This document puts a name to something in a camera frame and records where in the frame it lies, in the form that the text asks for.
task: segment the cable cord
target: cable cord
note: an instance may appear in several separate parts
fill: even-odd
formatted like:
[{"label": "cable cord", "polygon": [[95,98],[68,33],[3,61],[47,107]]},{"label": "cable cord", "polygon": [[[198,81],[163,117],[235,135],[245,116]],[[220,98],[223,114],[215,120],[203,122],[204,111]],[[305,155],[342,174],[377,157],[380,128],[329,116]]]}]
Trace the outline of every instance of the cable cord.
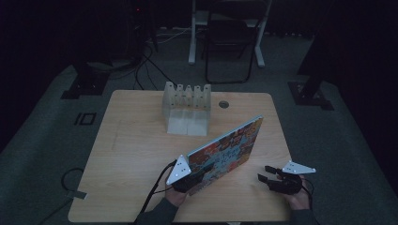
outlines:
[{"label": "cable cord", "polygon": [[[65,183],[65,178],[67,177],[67,175],[69,175],[71,172],[75,172],[75,171],[80,171],[83,173],[83,169],[81,168],[73,168],[70,169],[68,171],[66,171],[61,178],[61,185],[62,188],[66,191],[76,191],[77,189],[72,189],[69,188],[66,183]],[[61,205],[59,205],[55,210],[52,211],[52,213],[50,215],[48,215],[46,218],[44,218],[38,225],[42,225],[44,224],[49,218],[51,218],[53,215],[55,215],[56,213],[58,213],[59,211],[61,211],[61,209],[63,209],[65,206],[67,206],[69,203],[71,203],[73,201],[73,199],[68,199],[66,200],[64,203],[62,203]]]},{"label": "cable cord", "polygon": [[[158,188],[158,186],[159,186],[159,182],[161,181],[161,178],[163,177],[164,173],[165,173],[170,167],[173,167],[173,166],[175,166],[175,165],[176,165],[176,160],[174,160],[173,162],[170,162],[169,165],[167,165],[167,166],[163,169],[163,171],[161,172],[161,175],[158,177],[158,180],[156,181],[155,185],[153,186],[153,188],[150,190],[148,196],[146,197],[146,200],[145,200],[145,203],[144,203],[144,205],[143,205],[143,208],[141,208],[141,211],[140,211],[140,213],[139,213],[138,215],[144,213],[144,211],[145,211],[146,208],[148,207],[148,204],[149,204],[150,199],[152,198],[152,195],[170,189],[170,187],[169,187],[169,188],[167,188],[167,189],[165,189],[165,190],[161,190],[161,191],[155,192],[156,188]],[[137,218],[134,220],[133,223],[131,223],[131,225],[136,225],[136,224],[137,224]]]},{"label": "cable cord", "polygon": [[148,196],[146,197],[145,203],[143,205],[143,208],[141,209],[140,214],[144,213],[144,211],[146,210],[146,207],[149,204],[150,199],[152,198],[152,195],[155,193],[156,188],[158,188],[159,186],[159,182],[161,180],[161,178],[163,177],[164,173],[170,168],[176,165],[176,160],[174,160],[173,162],[169,163],[169,165],[167,165],[163,171],[161,172],[161,175],[159,176],[158,180],[156,181],[155,185],[153,186],[153,188],[150,190]]},{"label": "cable cord", "polygon": [[150,76],[149,76],[149,71],[148,71],[148,69],[147,69],[147,65],[146,65],[146,62],[149,62],[150,64],[152,64],[162,75],[163,75],[163,77],[166,79],[166,80],[168,80],[169,82],[171,82],[171,83],[173,83],[173,85],[174,86],[176,86],[176,83],[175,82],[173,82],[152,60],[150,60],[150,57],[152,56],[152,54],[153,54],[153,50],[152,50],[152,48],[150,47],[150,46],[148,46],[148,45],[145,45],[148,49],[149,49],[149,56],[146,56],[144,53],[143,53],[143,57],[144,57],[144,60],[143,60],[143,62],[135,69],[135,71],[134,71],[134,78],[135,78],[135,80],[134,80],[134,84],[132,85],[132,89],[133,90],[135,90],[135,84],[137,83],[139,86],[140,86],[140,88],[141,88],[141,90],[145,90],[144,89],[144,87],[141,85],[141,83],[140,83],[140,81],[139,81],[139,77],[138,77],[138,75],[139,75],[139,72],[140,72],[140,69],[141,69],[141,67],[143,66],[143,65],[145,65],[145,68],[146,68],[146,76],[148,77],[148,79],[149,79],[149,81],[152,83],[152,85],[154,86],[154,88],[156,89],[156,90],[158,90],[158,87],[153,83],[153,80],[150,78]]},{"label": "cable cord", "polygon": [[310,202],[310,210],[313,211],[313,195],[314,195],[315,187],[314,187],[314,185],[313,185],[313,183],[312,183],[311,181],[309,181],[309,180],[307,180],[307,179],[303,179],[303,178],[301,178],[301,180],[306,181],[306,182],[309,183],[309,184],[311,185],[311,187],[312,187],[312,190],[310,191],[310,190],[308,190],[305,186],[301,185],[301,188],[302,188],[305,192],[307,192],[308,200],[309,200],[309,202]]}]

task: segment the white plastic holder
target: white plastic holder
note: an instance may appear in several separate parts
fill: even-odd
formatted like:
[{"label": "white plastic holder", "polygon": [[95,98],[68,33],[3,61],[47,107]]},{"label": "white plastic holder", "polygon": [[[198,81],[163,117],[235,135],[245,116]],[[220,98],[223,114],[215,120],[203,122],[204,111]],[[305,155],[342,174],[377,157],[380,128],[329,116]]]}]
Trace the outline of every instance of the white plastic holder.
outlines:
[{"label": "white plastic holder", "polygon": [[211,85],[206,84],[194,90],[189,85],[184,90],[179,84],[175,89],[172,82],[164,87],[162,101],[163,116],[167,133],[206,136],[211,111]]}]

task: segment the black cable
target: black cable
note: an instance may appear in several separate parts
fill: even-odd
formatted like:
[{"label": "black cable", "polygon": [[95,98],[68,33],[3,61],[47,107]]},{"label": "black cable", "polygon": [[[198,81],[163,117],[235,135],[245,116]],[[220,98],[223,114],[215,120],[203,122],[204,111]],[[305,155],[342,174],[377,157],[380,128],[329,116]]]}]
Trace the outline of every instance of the black cable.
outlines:
[{"label": "black cable", "polygon": [[173,83],[173,85],[176,86],[176,83],[173,82],[154,62],[152,62],[152,60],[150,60],[149,58],[146,58],[146,60],[149,61],[149,63],[151,63],[164,76],[164,78],[166,78],[169,82]]},{"label": "black cable", "polygon": [[153,194],[158,194],[158,193],[161,193],[161,192],[167,191],[167,190],[169,190],[169,189],[171,189],[171,188],[173,188],[173,187],[169,187],[169,188],[167,188],[167,189],[164,189],[164,190],[156,191],[156,192],[155,192],[155,193],[153,193]]},{"label": "black cable", "polygon": [[145,64],[145,68],[146,68],[146,76],[148,77],[148,79],[152,83],[152,85],[155,87],[155,90],[158,91],[158,87],[156,87],[156,85],[153,83],[152,79],[149,76],[148,66],[146,64]]},{"label": "black cable", "polygon": [[158,180],[156,181],[155,185],[153,186],[153,188],[150,190],[148,196],[146,197],[145,203],[143,205],[143,208],[141,209],[140,214],[144,213],[144,211],[146,210],[146,207],[149,204],[150,199],[152,198],[152,195],[155,193],[156,188],[158,188],[159,186],[159,182],[161,180],[161,178],[163,177],[164,173],[172,166],[176,165],[176,160],[174,160],[173,162],[169,163],[169,165],[167,165],[163,171],[161,172],[161,175],[159,176]]},{"label": "black cable", "polygon": [[65,203],[61,204],[58,208],[56,208],[49,216],[44,218],[38,225],[44,224],[49,218],[51,218],[53,215],[61,211],[65,206],[67,206],[70,202],[72,202],[73,199],[68,199]]},{"label": "black cable", "polygon": [[[75,172],[75,171],[80,171],[83,172],[84,170],[81,168],[73,168],[70,169],[66,172],[64,172],[64,174],[62,175],[61,178],[61,186],[64,190],[66,191],[76,191],[77,189],[71,189],[69,187],[67,187],[67,185],[65,184],[65,178],[67,177],[68,174],[70,174],[71,172]],[[56,208],[55,210],[52,211],[52,213],[47,216],[46,218],[44,218],[38,225],[42,225],[44,224],[49,218],[51,218],[53,215],[55,215],[56,213],[58,213],[59,211],[61,211],[61,209],[63,209],[65,206],[67,206],[69,203],[71,203],[73,201],[73,199],[68,199],[67,201],[65,201],[63,204],[61,204],[60,206],[58,206],[58,208]]]},{"label": "black cable", "polygon": [[301,178],[301,180],[304,180],[304,181],[306,181],[308,184],[311,185],[311,194],[314,195],[315,187],[314,187],[313,183],[312,183],[310,180],[307,180],[307,179],[305,179],[305,178]]},{"label": "black cable", "polygon": [[143,60],[143,61],[140,63],[140,65],[139,65],[139,66],[135,69],[135,71],[134,71],[134,78],[135,78],[135,80],[134,80],[134,84],[132,85],[132,89],[133,89],[133,90],[135,89],[135,84],[136,84],[136,83],[138,83],[138,85],[140,86],[141,90],[144,90],[144,87],[141,85],[140,81],[138,80],[138,73],[139,73],[139,71],[140,71],[140,68],[146,63],[147,58],[150,58],[150,57],[152,56],[152,54],[153,54],[153,50],[152,50],[151,48],[149,48],[149,50],[150,50],[149,56],[146,56],[146,55],[143,53],[143,57],[145,58],[145,60]]},{"label": "black cable", "polygon": [[305,186],[301,186],[301,188],[303,190],[305,190],[305,192],[307,192],[308,200],[310,201],[310,209],[311,209],[311,211],[313,211],[313,195],[311,194],[311,192]]}]

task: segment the hand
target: hand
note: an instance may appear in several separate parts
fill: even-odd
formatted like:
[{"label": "hand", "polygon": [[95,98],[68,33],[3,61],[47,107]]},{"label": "hand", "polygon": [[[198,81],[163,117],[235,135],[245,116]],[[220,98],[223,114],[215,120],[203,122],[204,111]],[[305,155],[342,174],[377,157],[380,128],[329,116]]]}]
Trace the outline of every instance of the hand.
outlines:
[{"label": "hand", "polygon": [[174,206],[179,207],[182,203],[185,202],[185,199],[187,198],[188,193],[181,193],[172,188],[172,186],[165,184],[166,190],[165,192],[165,198]]},{"label": "hand", "polygon": [[292,210],[310,209],[310,199],[303,188],[297,194],[282,194],[282,196],[287,200]]}]

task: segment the chair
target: chair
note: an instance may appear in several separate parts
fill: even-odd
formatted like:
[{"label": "chair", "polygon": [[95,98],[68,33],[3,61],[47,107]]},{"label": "chair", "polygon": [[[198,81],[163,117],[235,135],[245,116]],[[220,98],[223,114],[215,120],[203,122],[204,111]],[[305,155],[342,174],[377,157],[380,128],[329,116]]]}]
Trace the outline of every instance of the chair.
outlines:
[{"label": "chair", "polygon": [[[252,72],[254,47],[257,40],[257,30],[267,13],[264,0],[220,0],[209,7],[207,18],[207,34],[203,53],[206,56],[206,81],[208,83],[244,83],[249,80]],[[255,26],[249,27],[245,21],[254,21]],[[210,48],[223,49],[234,47],[233,52],[243,54],[248,45],[253,45],[249,72],[239,81],[211,81],[208,76],[208,53]]]}]

